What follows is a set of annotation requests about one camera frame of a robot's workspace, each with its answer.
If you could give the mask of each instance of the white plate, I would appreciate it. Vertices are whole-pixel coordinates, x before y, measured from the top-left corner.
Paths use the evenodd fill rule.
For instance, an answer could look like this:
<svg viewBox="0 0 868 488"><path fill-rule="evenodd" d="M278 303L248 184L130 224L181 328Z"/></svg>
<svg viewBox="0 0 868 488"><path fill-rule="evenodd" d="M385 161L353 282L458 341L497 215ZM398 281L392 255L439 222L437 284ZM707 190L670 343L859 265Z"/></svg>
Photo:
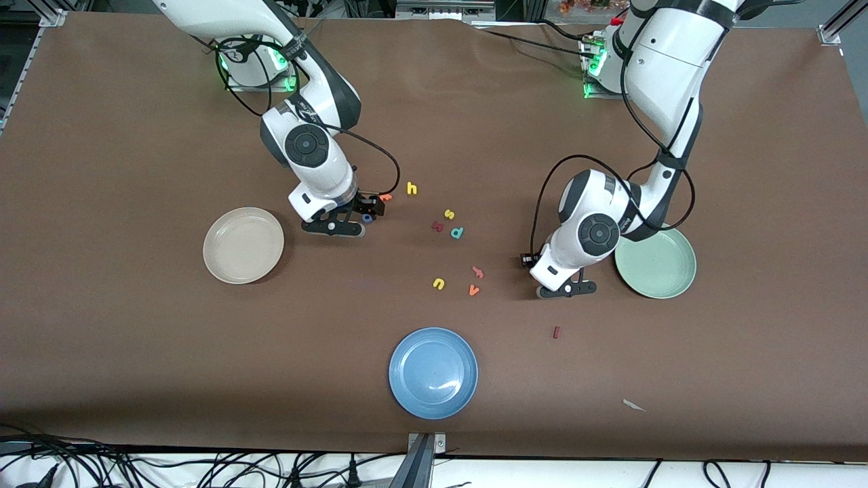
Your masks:
<svg viewBox="0 0 868 488"><path fill-rule="evenodd" d="M243 285L262 278L283 254L283 228L261 208L236 208L208 229L202 256L214 278Z"/></svg>

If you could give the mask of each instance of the green plate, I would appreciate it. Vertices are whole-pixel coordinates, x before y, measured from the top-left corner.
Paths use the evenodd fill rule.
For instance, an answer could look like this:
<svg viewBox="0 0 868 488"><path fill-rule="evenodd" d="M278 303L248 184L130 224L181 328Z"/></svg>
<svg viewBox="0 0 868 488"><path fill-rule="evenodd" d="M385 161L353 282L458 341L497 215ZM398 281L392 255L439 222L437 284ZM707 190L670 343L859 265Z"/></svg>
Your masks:
<svg viewBox="0 0 868 488"><path fill-rule="evenodd" d="M676 229L639 242L622 237L615 248L615 265L631 288L657 299L686 292L696 276L694 249Z"/></svg>

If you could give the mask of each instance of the blue plate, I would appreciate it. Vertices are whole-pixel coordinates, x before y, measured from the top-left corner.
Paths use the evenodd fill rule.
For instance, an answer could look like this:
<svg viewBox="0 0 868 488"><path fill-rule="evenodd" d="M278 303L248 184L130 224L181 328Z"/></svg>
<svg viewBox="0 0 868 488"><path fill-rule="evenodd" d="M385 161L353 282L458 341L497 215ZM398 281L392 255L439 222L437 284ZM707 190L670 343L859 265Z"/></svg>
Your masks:
<svg viewBox="0 0 868 488"><path fill-rule="evenodd" d="M477 358L467 342L440 327L405 337L389 364L395 399L407 412L428 420L461 411L477 389L478 375Z"/></svg>

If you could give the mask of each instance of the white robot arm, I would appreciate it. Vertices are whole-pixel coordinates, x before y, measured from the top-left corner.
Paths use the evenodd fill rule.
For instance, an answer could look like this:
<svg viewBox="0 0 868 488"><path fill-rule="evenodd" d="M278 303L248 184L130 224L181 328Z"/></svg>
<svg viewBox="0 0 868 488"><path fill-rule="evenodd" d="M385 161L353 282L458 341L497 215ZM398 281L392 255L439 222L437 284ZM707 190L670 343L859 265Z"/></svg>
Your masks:
<svg viewBox="0 0 868 488"><path fill-rule="evenodd" d="M356 176L333 137L358 122L362 104L355 88L310 43L307 35L273 0L154 0L179 29L191 36L269 36L284 58L309 82L269 109L260 124L268 151L299 177L289 201L302 228L315 234L359 237L365 226L353 212L373 221L383 202L358 192Z"/></svg>
<svg viewBox="0 0 868 488"><path fill-rule="evenodd" d="M609 256L621 236L641 241L663 228L702 122L702 79L743 2L634 0L624 24L600 34L604 49L586 73L589 81L597 93L618 98L624 88L660 128L663 148L641 186L593 169L567 184L558 205L561 226L539 255L523 256L542 285L539 296L593 292L570 278Z"/></svg>

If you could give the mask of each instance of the white surface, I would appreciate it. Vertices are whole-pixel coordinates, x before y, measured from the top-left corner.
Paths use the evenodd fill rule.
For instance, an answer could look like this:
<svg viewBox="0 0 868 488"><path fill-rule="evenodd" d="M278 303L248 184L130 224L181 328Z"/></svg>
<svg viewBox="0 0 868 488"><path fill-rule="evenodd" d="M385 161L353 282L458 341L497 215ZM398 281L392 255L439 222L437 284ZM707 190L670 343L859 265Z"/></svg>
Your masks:
<svg viewBox="0 0 868 488"><path fill-rule="evenodd" d="M208 229L202 257L215 278L242 285L272 270L283 242L283 228L273 215L261 208L236 208Z"/></svg>
<svg viewBox="0 0 868 488"><path fill-rule="evenodd" d="M244 460L254 462L263 455L254 454ZM369 455L357 456L357 460ZM162 462L179 462L190 459L214 458L214 454L172 454L148 455L147 459ZM286 474L292 469L294 454L281 454L280 464ZM4 464L10 458L0 458ZM398 470L402 456L374 461L358 468L359 477L364 480L390 478ZM305 470L315 473L333 469L342 470L348 466L348 454L329 454L316 460ZM11 468L0 472L0 488L12 488L23 483L38 481L55 464L51 459L31 461L23 459ZM760 485L765 467L761 463L721 463L732 488L756 488ZM54 488L74 488L67 468L61 464L55 476ZM205 475L209 465L185 465L177 468L156 471L146 465L139 465L147 476L157 484L167 488L193 488ZM268 470L277 471L278 464L269 459L262 464ZM654 461L544 461L544 460L438 460L434 468L432 488L446 488L470 481L468 488L638 488L642 486ZM212 486L223 486L242 467L226 469ZM716 472L712 477L723 486ZM113 481L121 483L120 477L113 473ZM88 475L80 478L82 488L92 488ZM304 486L318 486L326 478L304 480ZM266 488L275 487L276 478L266 481ZM259 476L247 476L233 486L238 488L262 488ZM710 488L711 485L702 474L701 462L664 461L654 476L653 488ZM774 463L766 488L865 488L868 486L868 466Z"/></svg>

